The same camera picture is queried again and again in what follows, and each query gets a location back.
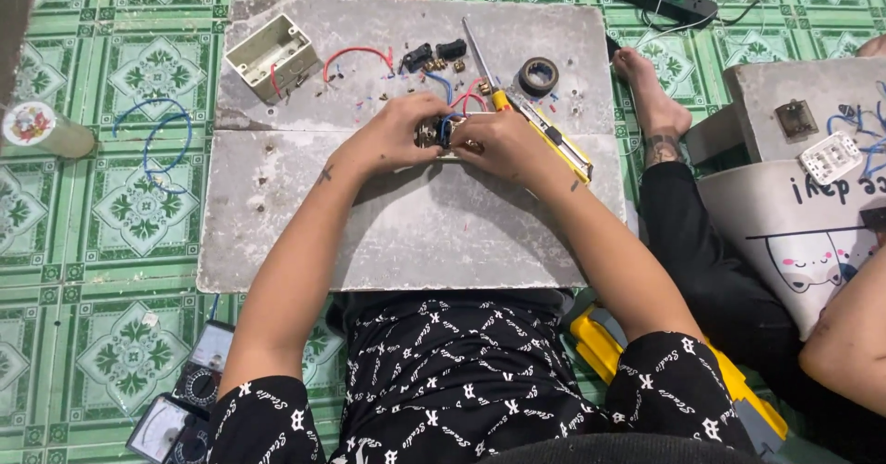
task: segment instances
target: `another concrete board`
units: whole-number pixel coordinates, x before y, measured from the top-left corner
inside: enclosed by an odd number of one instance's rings
[[[249,289],[326,158],[349,135],[216,131],[200,241],[201,290]],[[594,152],[591,190],[625,219],[616,139],[573,139]],[[373,178],[363,187],[331,288],[585,286],[563,241],[548,210],[526,190],[468,164],[435,162]]]
[[[860,105],[874,111],[877,101],[886,101],[877,83],[886,79],[886,59],[882,57],[745,64],[726,69],[723,79],[735,101],[736,115],[754,162],[794,159],[824,140],[827,119],[839,113],[840,104]],[[785,140],[775,117],[775,108],[791,99],[806,101],[819,128],[818,133],[793,144]],[[865,121],[868,130],[879,128],[874,116],[866,114]],[[854,131],[842,120],[836,120],[834,128]],[[854,136],[863,141],[870,138],[864,134]]]
[[[468,17],[486,65],[505,85],[532,56],[545,56],[558,66],[560,83],[555,92],[560,100],[546,100],[544,111],[562,130],[571,136],[615,133],[603,17],[592,6],[456,0],[234,0],[231,26],[225,33],[226,52],[281,13],[304,30],[323,60],[349,46],[384,53],[391,47],[395,66],[424,42],[436,47],[466,40],[461,17]],[[457,75],[451,64],[439,74],[468,85],[479,76],[470,50],[464,62],[466,70]],[[325,84],[321,68],[315,68],[310,79],[293,90],[289,103],[277,105],[269,115],[269,105],[222,62],[216,130],[354,130],[383,107],[384,102],[378,100],[382,94],[405,95],[414,88],[446,95],[442,85],[430,78],[423,84],[417,73],[407,79],[383,78],[388,69],[374,54],[343,54],[331,66],[332,73],[341,72],[345,78]]]

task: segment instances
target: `foot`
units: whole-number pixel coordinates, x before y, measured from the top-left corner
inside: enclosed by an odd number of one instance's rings
[[[864,45],[858,48],[858,52],[855,55],[858,57],[886,56],[886,34],[865,42]]]
[[[621,48],[615,52],[612,65],[634,91],[637,121],[647,139],[654,135],[673,135],[679,139],[689,130],[692,114],[665,94],[651,61],[633,48]]]

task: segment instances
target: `green tile floor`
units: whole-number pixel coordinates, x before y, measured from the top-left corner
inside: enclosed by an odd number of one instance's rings
[[[15,99],[49,102],[100,145],[76,162],[13,147],[0,157],[0,464],[138,460],[123,449],[132,421],[171,388],[214,298],[194,276],[230,1],[36,0]],[[623,45],[651,36],[615,0],[507,1],[577,1],[601,8]],[[731,18],[753,0],[719,1]],[[668,34],[641,51],[697,121],[729,102],[719,76],[727,66],[849,56],[885,30],[886,0],[769,0],[734,27]],[[639,133],[626,89],[614,85],[617,136],[629,151]],[[141,140],[169,108],[147,107],[111,135],[121,111],[156,96],[179,100],[196,124],[170,173],[188,193],[162,203],[145,195],[138,165]],[[152,155],[171,161],[184,136],[168,127]],[[636,199],[640,154],[624,159]],[[243,299],[222,296],[218,318],[236,321]],[[132,327],[148,310],[160,316],[159,334]],[[344,390],[340,347],[321,323],[305,357],[327,447]],[[600,398],[600,380],[576,369]]]

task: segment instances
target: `yellow screwdriver handle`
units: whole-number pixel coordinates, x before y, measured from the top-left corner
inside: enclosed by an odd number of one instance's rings
[[[512,111],[513,107],[510,107],[510,101],[508,101],[508,96],[504,94],[504,90],[497,90],[493,92],[493,106],[496,111],[502,111],[504,109],[508,111]]]

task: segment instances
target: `screwdriver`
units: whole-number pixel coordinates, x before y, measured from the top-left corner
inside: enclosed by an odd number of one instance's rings
[[[464,32],[468,35],[468,43],[471,44],[471,50],[474,51],[474,57],[477,58],[477,66],[482,73],[482,77],[486,79],[486,83],[489,84],[489,87],[493,91],[493,106],[496,111],[502,111],[504,109],[511,111],[513,107],[510,107],[510,102],[508,101],[508,96],[505,95],[504,90],[498,88],[495,84],[493,84],[493,76],[489,73],[489,68],[486,67],[486,61],[483,60],[483,55],[480,53],[480,50],[477,48],[477,40],[474,40],[474,34],[471,33],[471,29],[468,28],[468,18],[461,18],[461,25],[464,26]]]

